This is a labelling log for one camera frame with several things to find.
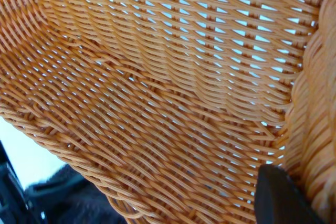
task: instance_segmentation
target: fuzzy dark fabric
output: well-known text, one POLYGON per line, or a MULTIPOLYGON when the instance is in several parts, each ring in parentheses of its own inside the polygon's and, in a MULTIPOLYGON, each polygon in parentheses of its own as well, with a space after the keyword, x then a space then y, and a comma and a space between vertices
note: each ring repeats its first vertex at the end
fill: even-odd
MULTIPOLYGON (((75 176, 80 175, 66 165, 47 182, 32 185, 26 193, 29 194, 34 187, 56 185, 75 176)), ((106 196, 92 183, 83 180, 77 187, 72 188, 65 196, 56 197, 55 201, 58 203, 52 208, 48 206, 46 217, 49 224, 126 224, 125 219, 111 207, 106 196)))

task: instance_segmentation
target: white surface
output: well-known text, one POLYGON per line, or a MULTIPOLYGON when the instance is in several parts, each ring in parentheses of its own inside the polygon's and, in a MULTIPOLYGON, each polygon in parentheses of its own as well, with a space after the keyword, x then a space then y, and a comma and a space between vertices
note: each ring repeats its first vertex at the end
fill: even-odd
POLYGON ((0 117, 0 140, 22 187, 42 182, 65 163, 0 117))

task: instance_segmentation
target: black object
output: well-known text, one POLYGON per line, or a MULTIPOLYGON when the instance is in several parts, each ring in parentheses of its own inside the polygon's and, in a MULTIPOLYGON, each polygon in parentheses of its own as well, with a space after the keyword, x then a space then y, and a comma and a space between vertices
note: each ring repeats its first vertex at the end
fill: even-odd
POLYGON ((126 224, 106 196, 69 165, 23 191, 0 142, 0 220, 4 224, 126 224))
POLYGON ((258 224, 323 224, 289 175, 272 165, 259 168, 254 208, 258 224))

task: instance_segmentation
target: orange wicker weave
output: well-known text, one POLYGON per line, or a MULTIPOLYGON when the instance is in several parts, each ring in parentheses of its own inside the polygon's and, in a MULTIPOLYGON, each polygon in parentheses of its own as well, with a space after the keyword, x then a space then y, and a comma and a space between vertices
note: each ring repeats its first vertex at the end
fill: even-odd
POLYGON ((321 3, 1 0, 1 116, 129 223, 255 223, 321 3))
POLYGON ((336 0, 324 0, 286 118, 286 168, 326 223, 336 222, 335 42, 336 0))

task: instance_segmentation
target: wicker basket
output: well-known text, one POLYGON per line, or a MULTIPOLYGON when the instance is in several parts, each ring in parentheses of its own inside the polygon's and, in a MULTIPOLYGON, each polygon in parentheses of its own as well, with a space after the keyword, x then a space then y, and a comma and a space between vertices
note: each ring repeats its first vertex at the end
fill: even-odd
POLYGON ((129 223, 255 223, 321 3, 1 0, 1 116, 129 223))

